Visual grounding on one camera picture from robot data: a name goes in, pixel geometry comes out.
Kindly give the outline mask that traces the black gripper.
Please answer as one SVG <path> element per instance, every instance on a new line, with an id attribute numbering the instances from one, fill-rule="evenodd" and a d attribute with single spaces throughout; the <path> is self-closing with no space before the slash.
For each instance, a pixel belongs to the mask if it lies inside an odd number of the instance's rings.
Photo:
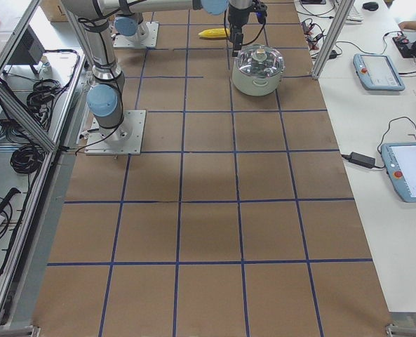
<path id="1" fill-rule="evenodd" d="M 239 54 L 239 51 L 241 50 L 243 44 L 243 33 L 233 31 L 241 30 L 242 27 L 248 23 L 248 18 L 251 11 L 252 6 L 248 6 L 245 8 L 237 8 L 233 5 L 229 5 L 228 7 L 227 19 L 229 23 L 230 32 L 232 32 L 233 57 L 236 57 Z"/>

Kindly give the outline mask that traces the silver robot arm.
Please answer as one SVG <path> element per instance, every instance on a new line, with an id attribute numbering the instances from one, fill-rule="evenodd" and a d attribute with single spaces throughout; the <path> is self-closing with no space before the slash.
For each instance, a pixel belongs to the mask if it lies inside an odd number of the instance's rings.
<path id="1" fill-rule="evenodd" d="M 118 17 L 114 26 L 118 33 L 133 37 L 141 25 L 144 12 L 201 10 L 211 15 L 224 13 L 228 17 L 229 40 L 233 55 L 242 49 L 242 28 L 258 1 L 63 1 L 65 10 L 76 16 L 85 31 L 93 61 L 95 87 L 89 90 L 87 103 L 96 118 L 103 140 L 124 139 L 131 131 L 123 112 L 125 76 L 118 65 L 109 28 L 109 18 Z"/>
<path id="2" fill-rule="evenodd" d="M 114 21 L 120 35 L 144 37 L 148 34 L 148 29 L 142 24 L 144 12 L 203 9 L 211 15 L 219 15 L 228 5 L 228 1 L 106 1 L 104 9 L 120 9 Z"/>

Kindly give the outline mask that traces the person's hand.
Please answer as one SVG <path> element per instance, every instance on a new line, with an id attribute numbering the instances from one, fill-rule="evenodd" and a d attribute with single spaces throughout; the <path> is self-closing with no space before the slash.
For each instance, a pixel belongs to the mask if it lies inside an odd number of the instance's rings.
<path id="1" fill-rule="evenodd" d="M 416 20 L 403 21 L 398 24 L 400 30 L 413 30 L 416 31 Z"/>

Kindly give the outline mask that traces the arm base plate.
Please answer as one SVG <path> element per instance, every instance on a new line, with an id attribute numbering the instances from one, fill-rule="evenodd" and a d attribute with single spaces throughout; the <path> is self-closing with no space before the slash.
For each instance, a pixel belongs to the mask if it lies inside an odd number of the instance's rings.
<path id="1" fill-rule="evenodd" d="M 146 49 L 156 48 L 159 22 L 141 22 L 134 35 L 118 33 L 113 46 L 117 49 Z"/>
<path id="2" fill-rule="evenodd" d="M 140 154 L 145 128 L 145 110 L 124 110 L 124 120 L 120 127 L 111 135 L 111 131 L 100 128 L 93 117 L 91 128 L 98 130 L 88 135 L 88 147 L 84 153 L 88 155 L 124 155 Z"/>

